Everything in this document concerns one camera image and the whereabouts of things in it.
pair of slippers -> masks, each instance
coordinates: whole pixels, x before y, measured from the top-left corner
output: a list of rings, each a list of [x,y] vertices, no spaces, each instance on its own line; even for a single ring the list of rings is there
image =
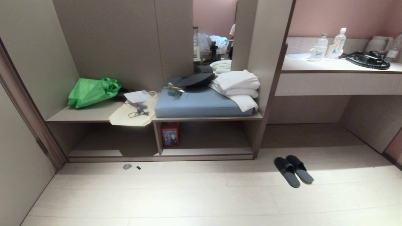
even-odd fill
[[[274,163],[292,187],[300,187],[300,182],[295,174],[306,184],[311,184],[314,181],[313,177],[308,174],[303,162],[294,155],[288,155],[286,159],[278,157]]]

blue seat cushion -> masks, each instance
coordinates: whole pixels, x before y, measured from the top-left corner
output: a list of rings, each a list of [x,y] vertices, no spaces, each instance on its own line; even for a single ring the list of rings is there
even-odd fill
[[[168,92],[163,89],[158,97],[157,118],[239,117],[253,113],[253,109],[242,112],[235,102],[209,87],[186,90],[175,101]]]

cup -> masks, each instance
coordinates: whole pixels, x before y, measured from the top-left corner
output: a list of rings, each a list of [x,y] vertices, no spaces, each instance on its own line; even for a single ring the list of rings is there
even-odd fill
[[[314,48],[310,49],[310,61],[318,62],[324,58],[325,52],[327,50],[326,46],[316,45]]]

floor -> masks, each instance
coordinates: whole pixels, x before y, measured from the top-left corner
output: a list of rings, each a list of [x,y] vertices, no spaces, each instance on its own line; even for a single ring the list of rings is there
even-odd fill
[[[274,158],[288,154],[305,162],[312,185],[292,188],[277,172]],[[367,145],[123,165],[66,164],[22,226],[402,225],[402,171]]]

green tote bag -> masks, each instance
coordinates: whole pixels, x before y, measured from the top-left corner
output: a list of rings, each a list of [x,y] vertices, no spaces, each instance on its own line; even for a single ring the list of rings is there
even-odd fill
[[[68,96],[68,105],[86,107],[116,96],[121,84],[116,79],[101,80],[80,78]]]

